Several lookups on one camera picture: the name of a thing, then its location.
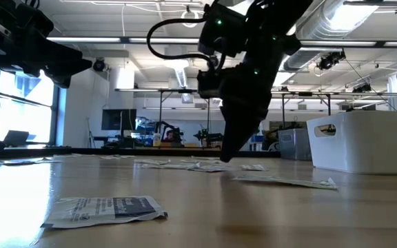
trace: window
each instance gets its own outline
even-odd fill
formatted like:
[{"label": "window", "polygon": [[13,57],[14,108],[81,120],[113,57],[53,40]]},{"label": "window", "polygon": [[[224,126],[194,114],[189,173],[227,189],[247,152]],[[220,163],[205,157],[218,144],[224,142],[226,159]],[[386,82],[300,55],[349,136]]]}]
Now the window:
[{"label": "window", "polygon": [[51,79],[43,73],[39,78],[31,78],[22,73],[1,72],[0,140],[9,130],[18,130],[30,133],[28,141],[49,143],[55,121],[52,120],[54,89]]}]

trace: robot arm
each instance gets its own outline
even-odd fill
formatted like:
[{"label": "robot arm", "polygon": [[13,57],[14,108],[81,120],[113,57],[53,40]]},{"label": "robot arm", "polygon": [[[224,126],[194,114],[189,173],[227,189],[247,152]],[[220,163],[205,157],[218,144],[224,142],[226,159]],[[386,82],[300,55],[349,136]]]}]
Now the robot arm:
[{"label": "robot arm", "polygon": [[[205,6],[202,19],[171,19],[156,24],[147,36],[150,51],[162,59],[205,59],[209,70],[200,71],[198,93],[204,99],[223,100],[226,121],[220,159],[229,162],[257,130],[267,116],[271,89],[285,54],[300,47],[297,38],[287,32],[304,14],[312,0],[255,0],[247,14],[241,15],[215,1]],[[152,33],[170,23],[205,22],[198,50],[203,54],[166,56],[151,47]],[[243,62],[223,69],[226,56],[235,57],[246,51]],[[208,57],[222,54],[215,65]]]}]

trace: workbench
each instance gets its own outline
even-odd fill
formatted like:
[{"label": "workbench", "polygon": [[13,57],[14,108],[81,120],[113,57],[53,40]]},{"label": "workbench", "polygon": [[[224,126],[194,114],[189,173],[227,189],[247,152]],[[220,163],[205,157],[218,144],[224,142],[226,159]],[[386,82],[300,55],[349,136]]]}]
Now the workbench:
[{"label": "workbench", "polygon": [[[182,157],[149,157],[157,160]],[[0,247],[397,247],[397,176],[314,169],[310,162],[235,158],[273,175],[326,180],[338,191],[238,183],[226,174],[139,169],[133,158],[54,158],[53,164],[0,165]],[[167,220],[80,229],[42,229],[65,197],[152,196]]]}]

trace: person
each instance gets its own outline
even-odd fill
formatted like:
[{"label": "person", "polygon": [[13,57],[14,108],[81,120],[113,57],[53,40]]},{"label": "person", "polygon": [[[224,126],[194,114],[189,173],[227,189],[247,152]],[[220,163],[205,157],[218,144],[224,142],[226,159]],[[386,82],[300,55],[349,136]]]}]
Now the person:
[{"label": "person", "polygon": [[168,132],[166,132],[166,138],[165,138],[164,141],[167,141],[167,142],[174,142],[174,141],[175,141],[175,140],[174,140],[174,131],[169,130]]}]

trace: plastic bin handle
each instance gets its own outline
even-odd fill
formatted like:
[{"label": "plastic bin handle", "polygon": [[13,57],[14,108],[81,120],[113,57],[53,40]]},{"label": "plastic bin handle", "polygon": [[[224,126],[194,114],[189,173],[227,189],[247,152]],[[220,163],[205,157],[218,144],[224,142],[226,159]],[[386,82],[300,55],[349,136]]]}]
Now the plastic bin handle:
[{"label": "plastic bin handle", "polygon": [[281,134],[280,135],[280,142],[292,142],[294,139],[291,134]]}]

